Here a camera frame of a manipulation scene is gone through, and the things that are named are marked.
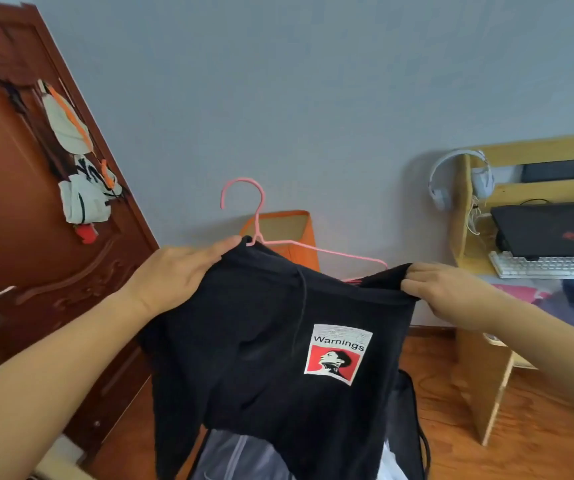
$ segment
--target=wooden desk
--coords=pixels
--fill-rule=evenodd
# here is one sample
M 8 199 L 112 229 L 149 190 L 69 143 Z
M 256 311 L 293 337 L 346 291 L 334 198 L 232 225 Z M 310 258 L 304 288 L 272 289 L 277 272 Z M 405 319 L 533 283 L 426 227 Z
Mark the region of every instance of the wooden desk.
M 492 167 L 574 160 L 574 136 L 471 148 L 482 150 Z M 480 236 L 467 230 L 472 205 L 471 168 L 482 165 L 469 155 L 459 158 L 452 192 L 454 208 L 449 222 L 449 247 L 458 266 L 475 274 L 494 276 L 496 273 L 488 258 L 489 252 L 495 250 L 497 232 L 492 220 L 478 220 L 476 228 Z M 487 213 L 492 207 L 520 204 L 530 199 L 574 201 L 574 180 L 496 185 L 493 194 L 480 202 L 480 206 L 482 212 Z M 459 366 L 467 381 L 475 427 L 480 442 L 486 445 L 511 371 L 514 367 L 535 367 L 482 333 L 458 330 L 456 340 Z

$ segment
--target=wooden door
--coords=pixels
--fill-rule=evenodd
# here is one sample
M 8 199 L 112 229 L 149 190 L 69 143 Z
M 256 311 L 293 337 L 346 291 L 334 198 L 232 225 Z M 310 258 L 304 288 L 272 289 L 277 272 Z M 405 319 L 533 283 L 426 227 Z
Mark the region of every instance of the wooden door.
M 23 85 L 41 78 L 70 96 L 98 156 L 124 184 L 55 50 L 35 9 L 0 5 L 0 79 Z M 23 100 L 39 114 L 30 93 Z M 110 220 L 96 229 L 96 242 L 83 244 L 65 222 L 57 179 L 0 87 L 0 290 L 17 287 L 0 297 L 0 363 L 120 288 L 156 247 L 131 198 L 112 203 Z M 140 349 L 130 343 L 99 378 L 66 434 L 95 451 L 148 375 Z

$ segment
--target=white headphones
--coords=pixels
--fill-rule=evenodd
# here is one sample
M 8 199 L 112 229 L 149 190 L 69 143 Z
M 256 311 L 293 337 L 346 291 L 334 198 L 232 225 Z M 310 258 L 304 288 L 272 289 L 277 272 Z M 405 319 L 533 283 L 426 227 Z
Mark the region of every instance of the white headphones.
M 493 178 L 489 161 L 484 156 L 484 153 L 480 150 L 453 150 L 439 158 L 438 161 L 433 164 L 433 167 L 431 167 L 431 173 L 429 174 L 429 195 L 438 210 L 451 209 L 451 195 L 447 189 L 434 189 L 431 186 L 433 175 L 436 173 L 438 167 L 445 161 L 460 155 L 471 155 L 484 162 L 484 167 L 471 169 L 471 183 L 474 187 L 474 195 L 478 197 L 478 199 L 484 200 L 493 193 L 495 179 Z

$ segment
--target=printed graphic patch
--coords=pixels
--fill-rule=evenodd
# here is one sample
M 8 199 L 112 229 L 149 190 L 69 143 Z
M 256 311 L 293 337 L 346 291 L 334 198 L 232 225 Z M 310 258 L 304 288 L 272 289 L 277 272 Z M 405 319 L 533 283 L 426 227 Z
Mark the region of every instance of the printed graphic patch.
M 360 328 L 315 324 L 305 374 L 329 376 L 351 385 L 371 335 Z

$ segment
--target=laptop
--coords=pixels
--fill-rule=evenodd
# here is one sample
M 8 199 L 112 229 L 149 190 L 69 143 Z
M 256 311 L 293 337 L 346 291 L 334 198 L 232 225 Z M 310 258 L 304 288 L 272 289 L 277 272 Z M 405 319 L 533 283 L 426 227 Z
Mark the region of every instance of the laptop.
M 574 202 L 491 209 L 496 245 L 515 257 L 574 257 Z

